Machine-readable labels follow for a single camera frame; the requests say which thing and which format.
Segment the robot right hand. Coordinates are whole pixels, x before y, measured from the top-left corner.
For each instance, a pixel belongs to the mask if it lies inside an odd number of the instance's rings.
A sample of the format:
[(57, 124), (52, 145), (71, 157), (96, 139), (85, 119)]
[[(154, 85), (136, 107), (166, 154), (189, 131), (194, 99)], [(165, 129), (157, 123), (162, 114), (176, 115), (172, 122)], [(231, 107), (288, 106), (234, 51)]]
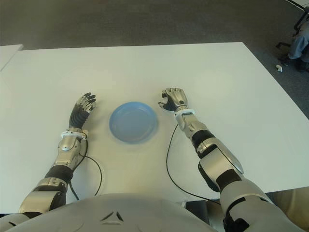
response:
[(159, 102), (158, 105), (171, 112), (188, 108), (188, 100), (183, 89), (180, 88), (166, 88), (162, 91), (162, 98), (166, 102)]

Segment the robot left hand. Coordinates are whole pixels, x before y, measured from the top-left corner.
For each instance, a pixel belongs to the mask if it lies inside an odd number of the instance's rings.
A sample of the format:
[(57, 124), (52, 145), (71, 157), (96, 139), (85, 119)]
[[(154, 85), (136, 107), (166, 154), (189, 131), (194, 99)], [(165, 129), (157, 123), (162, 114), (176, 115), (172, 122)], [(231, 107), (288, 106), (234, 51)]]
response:
[(82, 129), (90, 113), (96, 107), (96, 96), (88, 92), (75, 103), (69, 118), (69, 128)]

